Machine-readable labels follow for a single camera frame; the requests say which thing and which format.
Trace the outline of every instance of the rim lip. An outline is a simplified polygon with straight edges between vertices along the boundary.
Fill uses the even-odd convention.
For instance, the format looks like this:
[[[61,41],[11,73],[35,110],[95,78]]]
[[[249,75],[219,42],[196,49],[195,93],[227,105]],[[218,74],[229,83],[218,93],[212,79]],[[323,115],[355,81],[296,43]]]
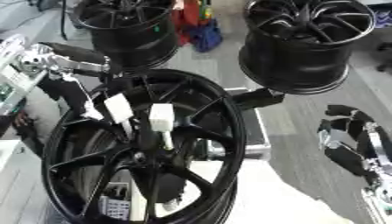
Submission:
[[[242,15],[243,15],[243,17],[245,19],[245,22],[247,23],[247,25],[249,26],[249,28],[251,29],[252,32],[256,32],[256,33],[262,34],[264,36],[267,36],[269,38],[285,41],[285,42],[288,42],[288,43],[294,42],[296,44],[303,44],[303,45],[308,45],[308,46],[339,46],[339,45],[344,45],[344,44],[351,43],[351,42],[353,42],[353,41],[355,41],[357,39],[361,39],[361,38],[367,36],[375,28],[375,14],[373,13],[373,11],[370,10],[370,8],[367,7],[365,4],[359,3],[359,2],[354,0],[350,4],[355,4],[355,5],[363,8],[364,13],[368,13],[369,16],[370,16],[370,19],[369,19],[370,22],[369,22],[369,25],[367,26],[367,29],[365,31],[363,31],[360,35],[357,35],[357,36],[355,36],[353,38],[348,38],[348,39],[345,39],[345,40],[336,41],[336,42],[333,42],[333,43],[306,43],[306,42],[300,42],[300,41],[296,41],[296,40],[286,40],[286,39],[283,39],[283,38],[275,37],[275,36],[269,34],[268,32],[259,29],[256,26],[256,24],[249,18],[249,10],[253,7],[254,4],[260,3],[262,1],[271,1],[271,0],[252,0],[252,1],[248,2],[245,5],[245,7],[243,8],[243,11],[242,11]]]
[[[116,30],[124,30],[124,29],[138,29],[138,28],[143,28],[147,29],[150,26],[156,25],[158,23],[160,23],[161,19],[165,19],[165,17],[167,17],[168,15],[170,15],[170,13],[172,12],[172,8],[174,6],[174,1],[171,0],[170,5],[167,7],[167,9],[165,9],[160,15],[158,15],[157,17],[154,17],[150,20],[144,21],[142,23],[139,24],[132,24],[132,25],[127,25],[127,26],[121,26],[121,27],[114,27],[114,28],[110,28],[110,27],[99,27],[99,26],[93,26],[91,24],[86,24],[81,20],[81,15],[83,13],[83,11],[85,10],[85,6],[84,2],[79,3],[74,9],[73,9],[73,13],[76,15],[76,21],[78,22],[78,24],[80,24],[81,26],[90,29],[90,30],[96,30],[96,31],[116,31]]]
[[[345,71],[343,72],[343,74],[336,80],[329,82],[323,86],[319,86],[319,87],[285,87],[284,85],[268,85],[266,84],[268,80],[267,79],[263,79],[260,77],[263,77],[262,75],[255,75],[252,72],[250,72],[250,70],[248,69],[248,67],[245,65],[244,60],[243,60],[243,54],[244,54],[244,50],[245,46],[243,46],[240,50],[240,53],[238,54],[238,58],[240,61],[240,68],[241,70],[247,75],[247,77],[249,77],[252,81],[254,81],[255,83],[266,87],[268,89],[272,89],[274,91],[277,92],[281,92],[281,93],[285,93],[288,95],[317,95],[317,94],[323,94],[326,92],[329,92],[335,88],[338,88],[341,86],[341,84],[343,84],[343,82],[345,82],[345,80],[348,77],[349,71],[350,71],[350,66],[346,65]]]
[[[244,154],[245,154],[245,128],[244,128],[244,122],[242,120],[242,114],[241,111],[238,109],[238,107],[235,105],[235,103],[233,102],[233,100],[231,99],[231,96],[219,85],[217,85],[216,83],[208,80],[207,78],[204,78],[202,76],[199,76],[197,74],[194,73],[188,73],[188,72],[183,72],[183,71],[179,71],[179,70],[171,70],[171,69],[157,69],[157,70],[150,70],[147,74],[154,74],[157,76],[162,76],[164,74],[176,74],[178,76],[180,76],[181,74],[183,75],[190,75],[193,77],[194,80],[197,81],[201,81],[201,83],[206,84],[206,87],[208,89],[210,89],[212,91],[212,93],[215,94],[220,94],[221,96],[225,96],[224,97],[224,104],[226,105],[226,108],[228,110],[228,112],[230,114],[232,114],[231,119],[233,119],[233,122],[236,123],[236,126],[238,126],[237,129],[232,129],[233,132],[233,136],[236,136],[236,138],[238,138],[238,142],[237,145],[235,147],[235,151],[237,152],[238,155],[236,155],[236,157],[233,157],[233,161],[231,166],[229,167],[229,170],[226,171],[226,175],[228,175],[228,177],[226,179],[222,179],[220,182],[221,185],[226,186],[226,189],[220,189],[218,187],[215,187],[214,189],[217,190],[216,192],[214,192],[215,195],[219,195],[219,197],[211,197],[209,199],[207,199],[205,201],[205,203],[202,206],[196,206],[195,208],[189,207],[189,205],[187,207],[185,207],[184,209],[181,210],[182,211],[187,211],[188,214],[188,218],[187,219],[180,219],[178,216],[178,213],[174,213],[174,214],[170,214],[168,216],[165,217],[161,217],[161,221],[163,223],[169,223],[167,222],[170,219],[176,219],[175,221],[171,221],[171,224],[184,224],[187,223],[188,221],[195,221],[197,219],[199,219],[201,216],[203,216],[204,214],[208,213],[208,211],[214,207],[218,202],[219,199],[221,198],[221,196],[227,191],[230,190],[230,186],[235,182],[236,180],[236,175],[238,173],[238,171],[240,170],[240,167],[242,165],[242,160],[244,159]],[[133,76],[139,76],[139,74],[135,74],[135,75],[128,75],[122,78],[119,78],[119,80],[121,79],[127,79]],[[50,151],[52,151],[52,147],[54,145],[59,145],[60,143],[60,137],[64,134],[66,129],[63,129],[62,124],[69,119],[70,117],[73,117],[74,113],[72,111],[66,112],[65,115],[63,115],[63,117],[60,119],[60,121],[58,122],[57,126],[54,128],[51,137],[49,138],[45,149],[44,149],[44,156],[42,158],[42,169],[41,169],[41,175],[42,175],[42,183],[43,186],[45,188],[46,193],[49,196],[49,200],[52,202],[54,208],[62,215],[64,215],[69,221],[74,221],[75,223],[80,223],[80,219],[75,219],[78,215],[74,214],[71,212],[70,209],[68,209],[64,203],[62,203],[62,199],[61,197],[64,196],[60,196],[59,194],[57,194],[54,190],[54,187],[56,186],[54,183],[54,180],[50,177],[50,171],[49,171],[49,166],[51,165],[51,162],[54,160],[56,154],[55,153],[49,153]],[[115,223],[132,223],[132,221],[121,221],[121,220],[113,220],[113,221],[117,221]]]

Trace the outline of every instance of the black wheel rim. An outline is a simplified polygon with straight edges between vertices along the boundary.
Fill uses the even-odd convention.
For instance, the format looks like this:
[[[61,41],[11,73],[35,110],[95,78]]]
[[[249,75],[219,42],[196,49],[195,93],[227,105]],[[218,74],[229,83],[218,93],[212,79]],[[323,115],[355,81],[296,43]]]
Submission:
[[[114,30],[147,25],[170,13],[171,0],[85,1],[75,10],[78,22],[94,30]]]
[[[373,12],[351,0],[251,1],[244,12],[250,29],[273,38],[315,45],[341,45],[366,36]]]
[[[191,73],[184,73],[175,70],[152,70],[144,75],[131,75],[126,78],[121,78],[113,81],[109,87],[98,87],[96,90],[96,97],[94,100],[100,102],[105,98],[104,95],[112,95],[118,92],[123,92],[129,99],[129,102],[134,106],[137,113],[145,113],[153,102],[171,102],[175,109],[180,111],[182,109],[182,101],[186,99],[187,102],[192,101],[189,96],[203,96],[203,105],[194,109],[194,105],[189,103],[191,113],[185,113],[176,118],[176,126],[173,131],[173,139],[175,145],[180,139],[183,145],[194,144],[197,139],[206,138],[212,139],[222,144],[226,150],[225,159],[223,159],[222,167],[213,183],[209,183],[198,174],[190,171],[184,165],[179,165],[173,162],[177,159],[177,155],[183,149],[192,149],[186,147],[178,147],[172,153],[162,154],[161,150],[146,150],[146,146],[138,144],[137,140],[142,139],[142,135],[136,138],[136,141],[124,143],[116,127],[104,127],[101,124],[93,124],[85,120],[76,120],[72,112],[68,112],[59,122],[58,127],[52,134],[46,149],[43,159],[43,182],[45,189],[49,194],[49,198],[53,205],[65,217],[75,223],[193,223],[204,214],[208,213],[221,195],[226,192],[233,184],[236,173],[238,172],[245,149],[245,135],[243,121],[240,111],[232,102],[230,96],[218,85],[210,80],[202,78]],[[140,104],[142,98],[148,98],[149,101]],[[226,132],[216,132],[215,130],[207,129],[200,126],[206,116],[211,113],[219,112],[220,117],[224,118],[225,124],[229,130]],[[96,146],[88,146],[89,148],[101,147],[99,150],[89,152],[83,155],[84,151],[81,149],[67,150],[69,143],[74,135],[70,134],[75,130],[81,130],[84,125],[88,124],[91,129],[100,129],[107,132],[106,137],[111,138],[111,141],[105,140],[105,137],[100,136],[95,142]],[[113,142],[118,143],[107,149]],[[83,151],[82,155],[77,157],[69,157],[69,153],[74,154],[76,151]],[[145,161],[140,165],[136,164],[133,158],[135,153],[142,151],[146,157]],[[74,180],[74,171],[78,168],[83,168],[91,165],[100,165],[101,168],[96,177],[97,181],[94,184],[92,194],[83,199],[80,191],[76,189],[77,183]],[[102,215],[97,211],[98,199],[102,194],[102,189],[110,181],[110,176],[121,170],[127,170],[131,173],[135,169],[145,169],[149,175],[148,182],[148,203],[146,206],[146,215],[141,221],[122,221],[114,220],[108,216]],[[162,173],[170,173],[185,180],[194,183],[200,190],[201,194],[192,204],[184,209],[170,214],[165,217],[156,217],[155,203],[157,199],[158,176]]]

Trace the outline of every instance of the gray floor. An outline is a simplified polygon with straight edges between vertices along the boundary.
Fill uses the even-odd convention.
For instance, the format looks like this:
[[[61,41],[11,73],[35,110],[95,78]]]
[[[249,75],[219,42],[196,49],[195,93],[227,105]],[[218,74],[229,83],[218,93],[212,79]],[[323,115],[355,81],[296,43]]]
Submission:
[[[196,53],[190,46],[183,47],[169,61],[168,67],[205,75],[225,88],[255,88],[256,84],[244,78],[237,63],[246,34],[241,1],[213,1],[213,7],[224,42],[204,54]],[[374,70],[375,65],[388,57],[385,53],[374,52],[382,40],[392,40],[388,32],[375,31],[356,45],[350,60],[349,78],[338,89],[314,96],[288,95],[284,103],[260,109],[272,144],[271,163],[283,179],[298,190],[325,200],[332,210],[358,224],[372,223],[359,194],[365,183],[340,169],[318,150],[316,129],[324,117],[326,105],[342,103],[363,109],[392,133],[392,74]],[[83,32],[73,34],[69,43],[90,46]],[[87,80],[86,83],[92,88],[96,82]],[[10,221],[0,222],[42,223],[46,197],[40,188],[39,175],[15,181],[35,184],[24,187],[28,193],[17,197],[19,201],[25,200],[26,206],[9,204],[20,191],[18,189],[9,193],[8,200],[0,200],[0,217],[6,217],[10,207],[18,210]]]

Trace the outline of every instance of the robotic hand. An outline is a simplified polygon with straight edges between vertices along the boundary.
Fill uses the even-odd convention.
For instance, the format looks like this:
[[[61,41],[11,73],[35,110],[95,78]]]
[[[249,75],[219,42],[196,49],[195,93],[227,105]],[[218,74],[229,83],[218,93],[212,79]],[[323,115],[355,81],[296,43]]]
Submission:
[[[374,222],[392,223],[392,143],[387,132],[357,108],[329,105],[326,114],[339,118],[321,122],[320,148],[333,162],[366,179],[362,196]],[[342,134],[356,145],[343,143]]]
[[[98,52],[56,43],[28,45],[22,35],[7,38],[0,45],[0,115],[7,116],[34,87],[50,81],[73,111],[101,120],[102,114],[74,73],[109,78],[120,69]]]

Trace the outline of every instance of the metal frame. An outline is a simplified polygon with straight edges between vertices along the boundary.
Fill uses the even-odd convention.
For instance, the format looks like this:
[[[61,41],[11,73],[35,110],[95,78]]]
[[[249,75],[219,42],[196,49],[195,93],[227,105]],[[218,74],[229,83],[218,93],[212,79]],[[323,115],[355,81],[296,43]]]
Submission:
[[[252,90],[248,89],[247,87],[231,87],[231,88],[225,88],[225,90],[228,91],[228,92],[229,91],[235,91],[235,90],[247,90],[248,93],[252,92]],[[237,94],[237,95],[239,95],[239,97],[237,99],[243,99],[243,100],[245,100],[245,99],[254,100],[253,97],[257,97],[257,94],[254,95],[254,94],[246,94],[245,93],[245,94]],[[271,99],[268,99],[268,97],[264,98],[264,100],[272,102],[272,101],[270,101]],[[260,126],[260,130],[262,132],[262,138],[264,139],[264,144],[246,145],[245,157],[249,156],[250,158],[253,158],[254,156],[260,155],[263,158],[267,157],[267,160],[268,160],[268,156],[269,155],[264,155],[264,151],[267,154],[270,153],[268,151],[271,148],[270,140],[268,138],[267,130],[266,130],[265,126],[264,126],[263,119],[262,119],[262,117],[260,115],[260,112],[258,111],[257,108],[253,108],[253,110],[255,111],[255,116],[257,118],[257,121],[258,121],[259,126]],[[212,141],[208,141],[207,142],[207,149],[208,149],[208,151],[211,151],[211,154],[213,154],[213,155],[208,155],[210,158],[224,156],[224,149],[221,148],[221,147],[220,148],[214,147]]]

